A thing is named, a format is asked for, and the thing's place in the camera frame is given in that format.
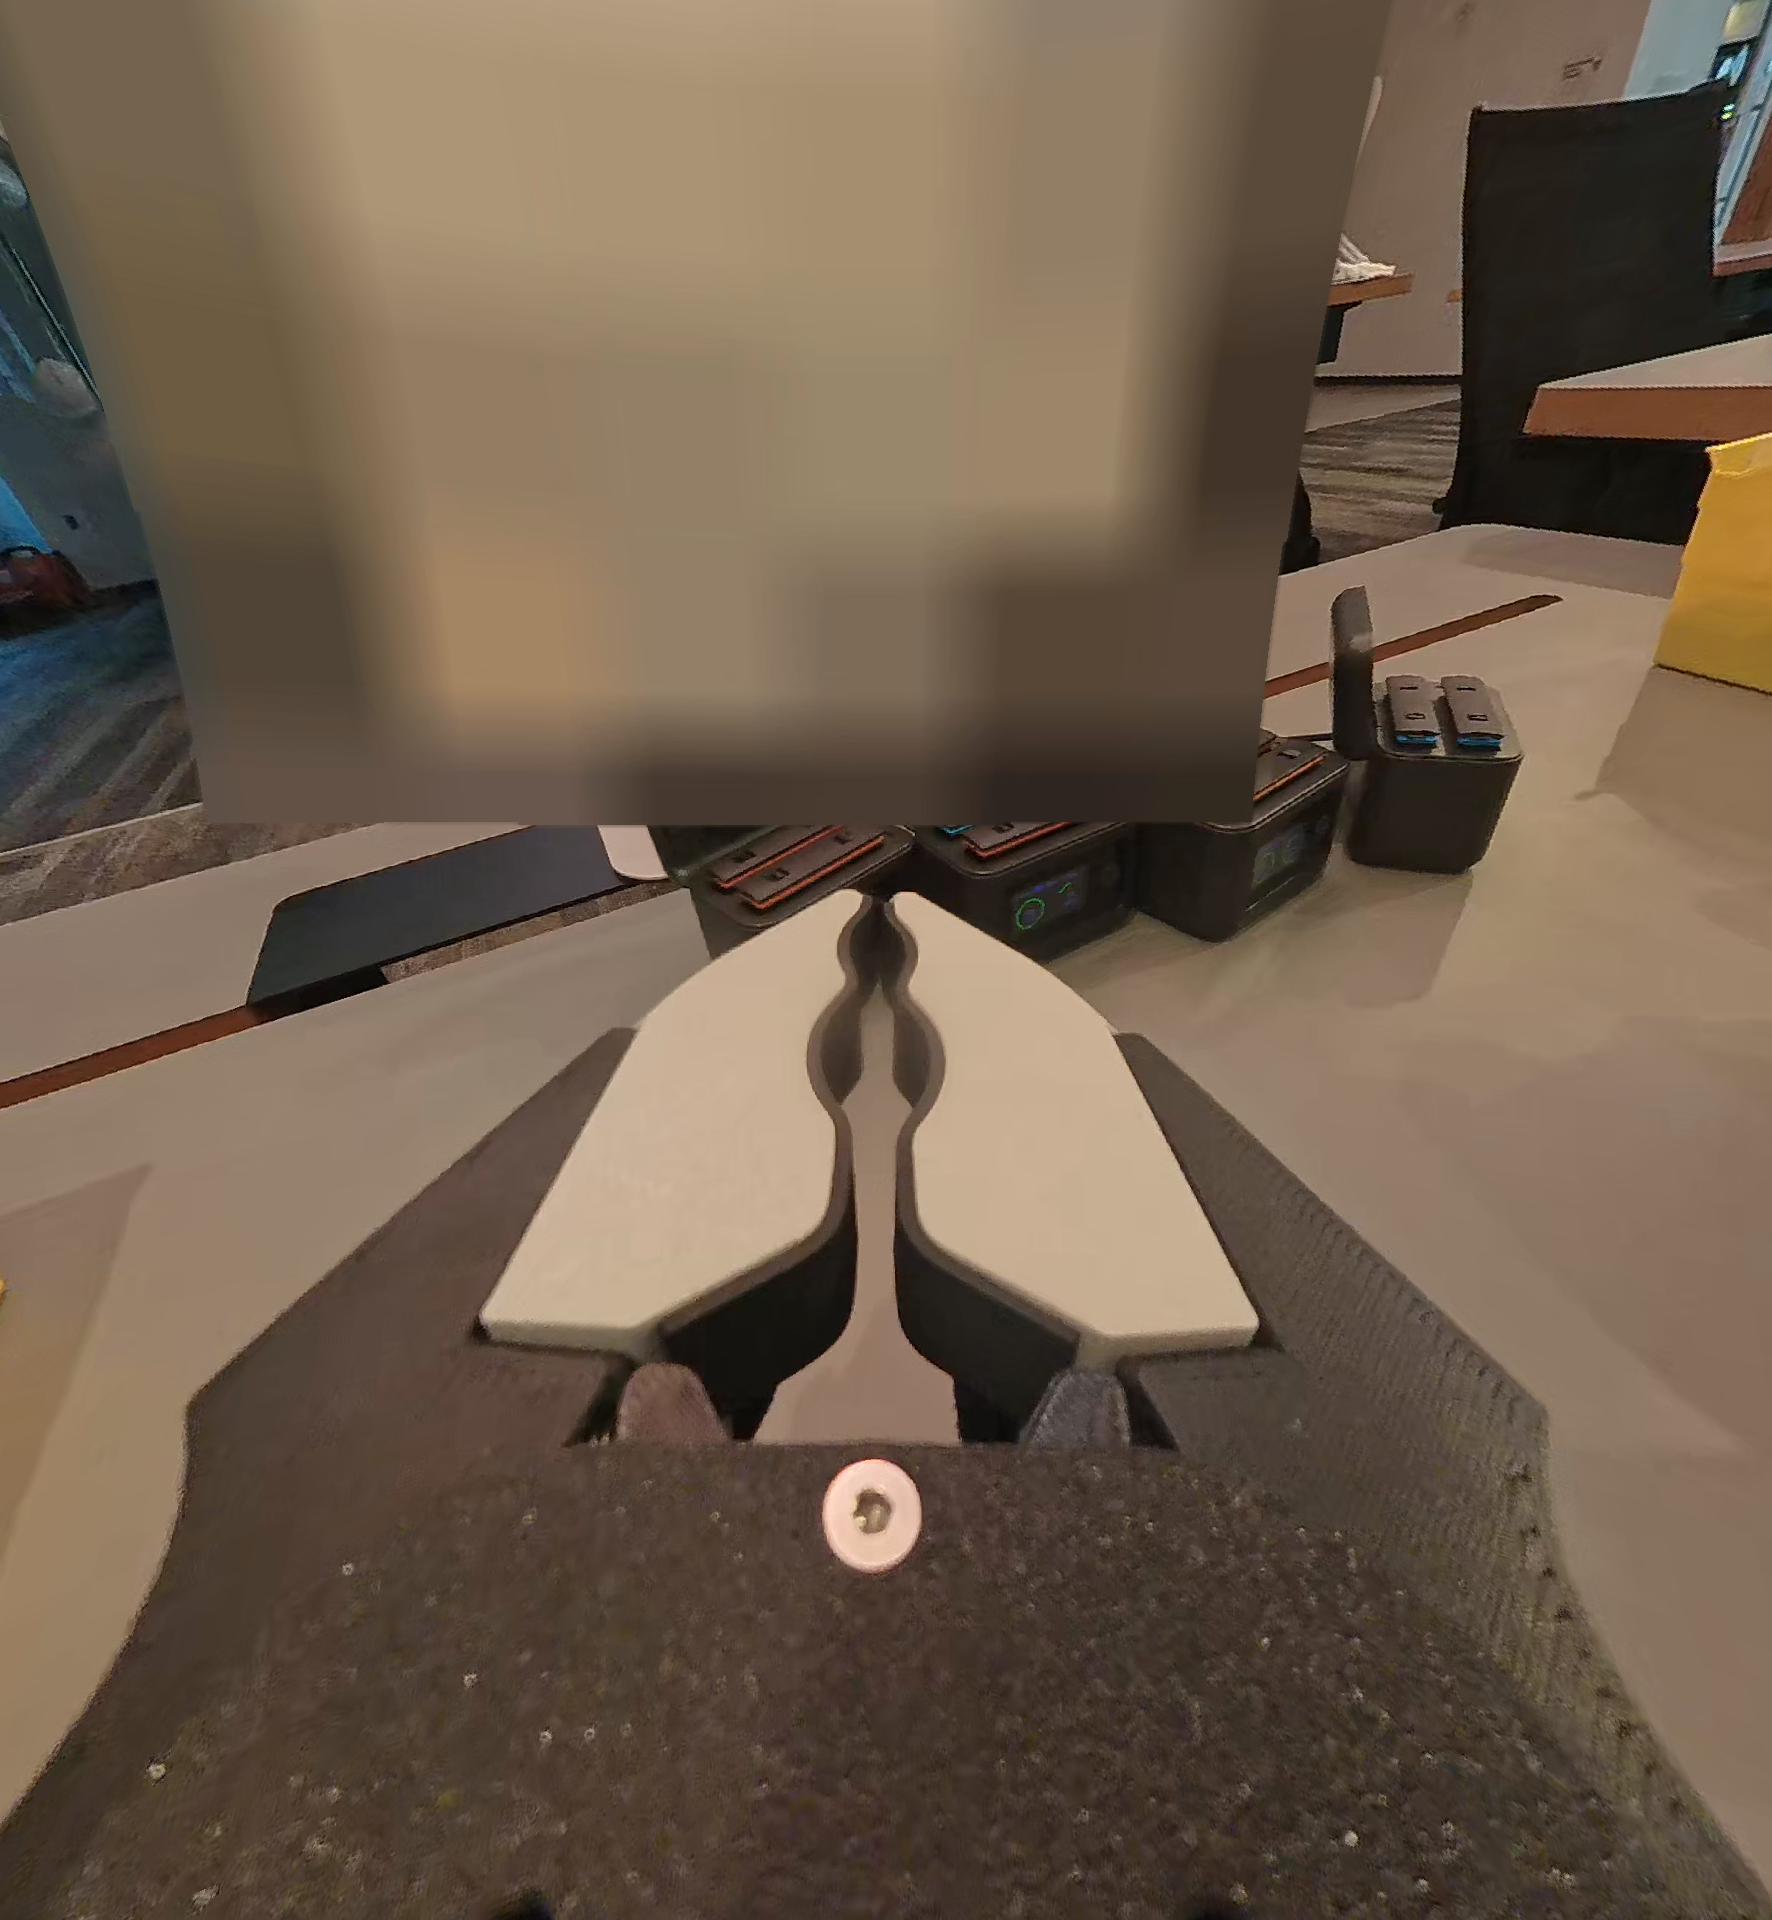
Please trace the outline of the wooden table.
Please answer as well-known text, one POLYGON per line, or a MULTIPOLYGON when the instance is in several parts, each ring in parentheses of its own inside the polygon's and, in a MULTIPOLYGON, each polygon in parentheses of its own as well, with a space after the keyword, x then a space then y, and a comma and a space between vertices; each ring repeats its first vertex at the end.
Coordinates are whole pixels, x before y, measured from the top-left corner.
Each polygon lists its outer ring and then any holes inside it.
POLYGON ((1772 332, 1545 382, 1522 432, 1679 445, 1772 435, 1772 332))

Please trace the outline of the black battery charger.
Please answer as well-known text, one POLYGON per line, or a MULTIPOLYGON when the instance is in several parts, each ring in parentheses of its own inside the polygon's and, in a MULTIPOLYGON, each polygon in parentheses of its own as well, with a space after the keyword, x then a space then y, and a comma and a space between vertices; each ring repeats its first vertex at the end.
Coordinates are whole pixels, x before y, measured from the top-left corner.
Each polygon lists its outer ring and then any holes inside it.
POLYGON ((1522 766, 1517 756, 1377 752, 1373 623, 1361 587, 1331 604, 1333 748, 1355 766, 1348 855, 1361 865, 1458 874, 1487 850, 1522 766))
POLYGON ((1011 861, 973 867, 914 828, 901 886, 958 920, 1036 960, 1117 931, 1133 914, 1139 828, 1082 824, 1011 861))
POLYGON ((1245 821, 1134 830, 1133 903, 1191 939, 1233 939, 1325 874, 1349 771, 1317 736, 1261 733, 1245 821))
POLYGON ((681 871, 681 883, 687 891, 687 897, 694 903, 702 939, 707 942, 707 951, 714 959, 728 953, 734 946, 744 944, 747 941, 750 941, 763 931, 769 931, 778 924, 786 924, 790 920, 800 917, 811 906, 822 900, 829 900, 835 894, 857 891, 865 897, 878 897, 881 894, 889 894, 892 887, 898 883, 898 878, 901 878, 901 873, 907 871, 914 852, 914 844, 916 844, 912 828, 898 825, 898 828, 905 828, 910 837, 909 848, 900 858, 893 858, 892 863, 881 865, 881 869, 873 871, 873 874, 870 874, 861 883, 827 887, 822 894, 815 891, 813 896, 800 900, 797 903, 790 908, 779 908, 778 914, 768 920, 756 920, 753 916, 743 916, 740 912, 734 912, 722 903, 707 900, 700 891, 702 881, 703 881, 702 869, 710 861, 744 846, 750 838, 768 832, 769 828, 788 828, 788 825, 731 828, 727 830, 727 837, 718 844, 707 846, 707 850, 698 852, 698 856, 689 861, 681 871))

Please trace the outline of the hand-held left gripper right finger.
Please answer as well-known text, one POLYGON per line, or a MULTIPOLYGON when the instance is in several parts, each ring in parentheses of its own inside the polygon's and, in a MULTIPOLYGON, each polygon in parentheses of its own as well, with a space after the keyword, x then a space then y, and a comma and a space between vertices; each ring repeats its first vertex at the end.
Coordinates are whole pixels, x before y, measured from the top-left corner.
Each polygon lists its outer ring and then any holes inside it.
POLYGON ((951 1372, 1250 1349, 1259 1314, 1115 1026, 1046 966, 898 894, 900 1322, 951 1372))

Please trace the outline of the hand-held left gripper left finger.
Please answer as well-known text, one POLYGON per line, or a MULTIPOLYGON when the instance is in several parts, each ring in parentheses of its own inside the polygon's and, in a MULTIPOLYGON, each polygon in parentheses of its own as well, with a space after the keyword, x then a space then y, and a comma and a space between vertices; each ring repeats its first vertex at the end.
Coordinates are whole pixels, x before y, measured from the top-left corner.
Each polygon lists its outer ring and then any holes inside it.
POLYGON ((852 1195, 872 908, 835 891, 642 1015, 479 1311, 490 1341, 649 1356, 822 1242, 852 1195))

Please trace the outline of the black office chair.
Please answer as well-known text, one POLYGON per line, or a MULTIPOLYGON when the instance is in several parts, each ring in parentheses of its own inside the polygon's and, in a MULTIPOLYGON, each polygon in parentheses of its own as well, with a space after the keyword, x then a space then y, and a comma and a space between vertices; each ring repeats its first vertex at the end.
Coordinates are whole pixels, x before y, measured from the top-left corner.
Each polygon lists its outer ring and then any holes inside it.
POLYGON ((1438 527, 1687 541, 1702 445, 1529 437, 1545 382, 1719 341, 1725 92, 1476 107, 1462 199, 1462 374, 1438 527))

